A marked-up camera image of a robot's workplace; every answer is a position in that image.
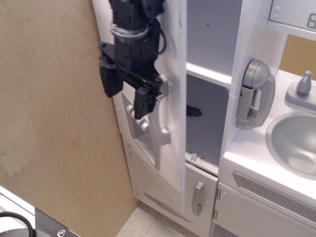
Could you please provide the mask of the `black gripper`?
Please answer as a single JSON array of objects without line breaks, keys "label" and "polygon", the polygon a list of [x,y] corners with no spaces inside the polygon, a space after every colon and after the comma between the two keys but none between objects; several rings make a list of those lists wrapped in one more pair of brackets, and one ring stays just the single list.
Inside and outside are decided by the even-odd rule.
[{"label": "black gripper", "polygon": [[125,42],[115,39],[113,44],[98,45],[100,77],[107,97],[117,95],[127,83],[135,89],[134,118],[141,119],[151,113],[162,85],[155,61],[163,53],[159,51],[160,34]]}]

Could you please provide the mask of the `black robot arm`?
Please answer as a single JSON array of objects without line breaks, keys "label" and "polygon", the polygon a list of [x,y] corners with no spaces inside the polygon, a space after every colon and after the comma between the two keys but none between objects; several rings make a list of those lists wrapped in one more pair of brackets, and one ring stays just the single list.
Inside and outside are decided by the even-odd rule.
[{"label": "black robot arm", "polygon": [[163,54],[165,38],[157,17],[164,12],[161,0],[112,0],[111,33],[114,43],[101,42],[99,69],[104,91],[113,97],[126,82],[135,89],[134,117],[153,112],[163,81],[155,61]]}]

